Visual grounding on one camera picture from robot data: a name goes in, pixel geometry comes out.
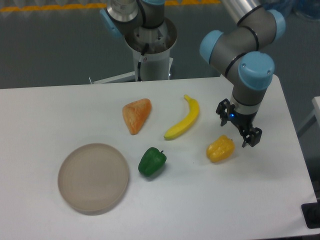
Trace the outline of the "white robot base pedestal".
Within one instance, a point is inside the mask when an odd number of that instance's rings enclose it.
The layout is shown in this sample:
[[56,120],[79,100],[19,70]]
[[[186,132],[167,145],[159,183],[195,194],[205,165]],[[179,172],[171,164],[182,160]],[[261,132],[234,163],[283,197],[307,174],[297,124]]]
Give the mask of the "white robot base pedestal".
[[177,29],[168,18],[164,18],[157,28],[140,26],[134,29],[124,36],[126,45],[132,51],[134,71],[92,81],[91,84],[168,80],[173,62],[170,51],[177,36]]

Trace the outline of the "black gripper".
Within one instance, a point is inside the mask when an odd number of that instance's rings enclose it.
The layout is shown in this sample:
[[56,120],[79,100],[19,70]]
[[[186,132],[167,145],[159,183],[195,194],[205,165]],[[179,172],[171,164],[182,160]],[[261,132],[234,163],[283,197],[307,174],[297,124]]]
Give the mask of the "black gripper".
[[243,148],[247,145],[254,147],[260,142],[263,131],[258,127],[253,127],[258,105],[244,105],[237,101],[230,102],[226,98],[218,104],[215,112],[219,115],[221,126],[231,121],[239,129],[243,138]]

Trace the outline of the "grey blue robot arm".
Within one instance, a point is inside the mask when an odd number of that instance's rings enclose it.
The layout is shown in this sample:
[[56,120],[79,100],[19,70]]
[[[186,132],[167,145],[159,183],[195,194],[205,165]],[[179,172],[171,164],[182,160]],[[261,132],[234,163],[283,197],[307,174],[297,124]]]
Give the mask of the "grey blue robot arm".
[[[275,71],[274,61],[261,49],[284,34],[286,22],[280,12],[265,10],[257,0],[225,0],[223,5],[237,28],[229,34],[209,32],[199,53],[233,84],[230,99],[216,109],[221,124],[232,123],[243,145],[254,147],[262,130],[253,126],[253,120]],[[124,37],[131,49],[136,81],[169,79],[170,51],[178,35],[165,17],[164,1],[109,0],[100,16],[109,32]]]

